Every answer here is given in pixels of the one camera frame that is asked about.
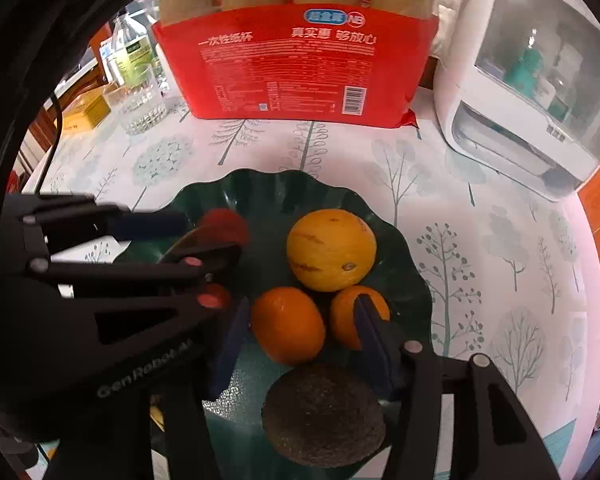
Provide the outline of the orange tangerine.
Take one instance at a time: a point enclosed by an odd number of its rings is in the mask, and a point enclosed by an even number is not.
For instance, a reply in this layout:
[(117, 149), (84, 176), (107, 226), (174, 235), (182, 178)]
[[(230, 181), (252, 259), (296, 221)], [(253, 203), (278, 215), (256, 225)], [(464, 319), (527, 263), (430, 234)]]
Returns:
[(276, 287), (250, 308), (250, 327), (264, 353), (274, 362), (295, 366), (322, 350), (326, 328), (314, 301), (294, 287)]
[(340, 344), (352, 351), (362, 350), (362, 344), (354, 322), (354, 302), (360, 295), (370, 296), (380, 317), (385, 321), (390, 320), (390, 309), (387, 301), (375, 289), (363, 285), (353, 285), (340, 290), (332, 298), (332, 304), (330, 305), (330, 329)]

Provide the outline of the teal striped table runner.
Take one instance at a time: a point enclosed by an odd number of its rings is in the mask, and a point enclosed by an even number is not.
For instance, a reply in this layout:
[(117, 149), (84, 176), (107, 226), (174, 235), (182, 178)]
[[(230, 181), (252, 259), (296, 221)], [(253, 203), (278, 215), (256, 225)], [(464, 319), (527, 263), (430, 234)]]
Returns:
[(562, 466), (562, 462), (564, 461), (570, 445), (574, 426), (576, 426), (575, 419), (571, 422), (567, 422), (564, 426), (561, 426), (543, 439), (547, 452), (550, 454), (550, 458), (557, 469)]

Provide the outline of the yellow tin box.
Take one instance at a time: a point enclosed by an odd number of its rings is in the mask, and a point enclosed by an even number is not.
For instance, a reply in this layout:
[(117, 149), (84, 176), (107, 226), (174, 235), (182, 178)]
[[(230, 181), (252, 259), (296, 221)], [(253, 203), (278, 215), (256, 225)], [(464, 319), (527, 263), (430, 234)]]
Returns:
[(63, 134), (84, 133), (95, 129), (109, 114), (104, 98), (106, 86), (88, 90), (77, 96), (62, 112)]

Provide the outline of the red paper cup package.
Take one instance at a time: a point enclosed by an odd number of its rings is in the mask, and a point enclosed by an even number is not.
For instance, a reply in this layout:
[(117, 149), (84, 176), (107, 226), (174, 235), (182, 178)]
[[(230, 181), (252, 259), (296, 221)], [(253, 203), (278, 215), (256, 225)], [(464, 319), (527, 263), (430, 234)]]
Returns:
[(157, 0), (154, 34), (194, 116), (414, 124), (466, 0)]

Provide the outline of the white countertop sterilizer appliance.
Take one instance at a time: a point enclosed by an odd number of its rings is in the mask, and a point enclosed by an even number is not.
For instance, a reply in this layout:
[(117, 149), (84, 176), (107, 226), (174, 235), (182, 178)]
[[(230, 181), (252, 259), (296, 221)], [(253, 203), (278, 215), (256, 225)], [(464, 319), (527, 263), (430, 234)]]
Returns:
[(600, 168), (600, 22), (583, 0), (468, 0), (434, 108), (457, 153), (562, 200)]

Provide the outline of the dark green scalloped plate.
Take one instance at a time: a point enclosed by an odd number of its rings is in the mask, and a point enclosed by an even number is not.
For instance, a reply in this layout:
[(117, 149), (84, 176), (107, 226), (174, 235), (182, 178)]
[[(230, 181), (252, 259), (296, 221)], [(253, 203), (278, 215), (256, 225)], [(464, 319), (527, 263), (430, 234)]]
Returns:
[[(377, 242), (375, 264), (364, 285), (388, 300), (392, 322), (405, 336), (429, 338), (430, 292), (414, 265), (407, 241), (347, 188), (334, 188), (296, 170), (265, 174), (239, 169), (220, 180), (186, 185), (163, 207), (185, 214), (191, 224), (216, 208), (230, 208), (246, 220), (249, 243), (240, 267), (247, 273), (250, 298), (273, 287), (300, 284), (286, 259), (286, 238), (297, 220), (317, 209), (350, 211), (367, 223)], [(202, 404), (222, 477), (352, 478), (362, 468), (361, 463), (329, 469), (302, 466), (281, 456), (268, 442), (261, 425), (261, 408), (268, 389), (285, 370), (265, 355), (253, 337), (247, 337), (228, 388), (218, 400)]]

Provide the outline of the clear bottle green label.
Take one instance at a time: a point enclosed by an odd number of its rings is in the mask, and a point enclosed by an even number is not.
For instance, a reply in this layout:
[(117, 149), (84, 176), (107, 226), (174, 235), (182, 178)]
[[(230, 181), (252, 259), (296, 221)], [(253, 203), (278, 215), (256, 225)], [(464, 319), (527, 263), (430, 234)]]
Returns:
[(138, 86), (145, 80), (144, 73), (148, 67), (154, 76), (160, 74), (148, 29), (124, 9), (114, 18), (112, 47), (114, 62), (125, 84)]

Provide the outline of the clear drinking glass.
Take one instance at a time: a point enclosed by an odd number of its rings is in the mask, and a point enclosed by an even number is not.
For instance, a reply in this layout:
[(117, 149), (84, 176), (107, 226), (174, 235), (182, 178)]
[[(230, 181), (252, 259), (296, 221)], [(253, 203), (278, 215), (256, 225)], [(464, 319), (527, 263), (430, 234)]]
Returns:
[(142, 66), (130, 84), (108, 84), (102, 96), (128, 136), (145, 133), (166, 118), (166, 101), (150, 65)]

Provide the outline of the overripe brown banana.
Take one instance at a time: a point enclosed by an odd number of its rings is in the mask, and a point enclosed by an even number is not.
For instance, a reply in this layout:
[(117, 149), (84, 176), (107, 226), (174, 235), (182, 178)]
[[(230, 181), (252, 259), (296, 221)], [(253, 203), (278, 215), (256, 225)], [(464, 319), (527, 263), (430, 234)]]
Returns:
[(206, 249), (224, 245), (244, 247), (249, 242), (249, 232), (234, 226), (200, 226), (177, 240), (160, 258), (160, 262), (179, 262)]

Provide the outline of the dark brown avocado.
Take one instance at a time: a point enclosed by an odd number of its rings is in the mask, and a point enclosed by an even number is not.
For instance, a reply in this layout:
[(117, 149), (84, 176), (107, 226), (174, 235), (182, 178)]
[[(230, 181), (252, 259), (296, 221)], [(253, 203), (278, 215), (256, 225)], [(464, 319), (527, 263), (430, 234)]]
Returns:
[(297, 366), (268, 389), (262, 427), (279, 454), (320, 468), (349, 466), (381, 447), (386, 423), (373, 390), (328, 363)]

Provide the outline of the large yellow orange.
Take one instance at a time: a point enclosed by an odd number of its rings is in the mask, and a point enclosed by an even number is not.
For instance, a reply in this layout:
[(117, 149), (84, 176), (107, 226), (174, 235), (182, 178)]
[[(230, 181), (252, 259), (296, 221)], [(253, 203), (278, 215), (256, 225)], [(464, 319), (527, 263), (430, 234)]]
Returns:
[(291, 272), (307, 288), (338, 292), (370, 273), (377, 252), (368, 224), (343, 209), (305, 214), (290, 229), (286, 256)]

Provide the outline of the red cherry tomato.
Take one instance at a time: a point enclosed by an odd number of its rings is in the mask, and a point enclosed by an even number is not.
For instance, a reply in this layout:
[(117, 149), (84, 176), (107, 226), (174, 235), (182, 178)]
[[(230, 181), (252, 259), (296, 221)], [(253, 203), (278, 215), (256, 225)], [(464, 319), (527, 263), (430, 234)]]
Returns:
[(205, 308), (224, 310), (232, 305), (232, 294), (222, 285), (208, 283), (196, 292), (197, 301)]

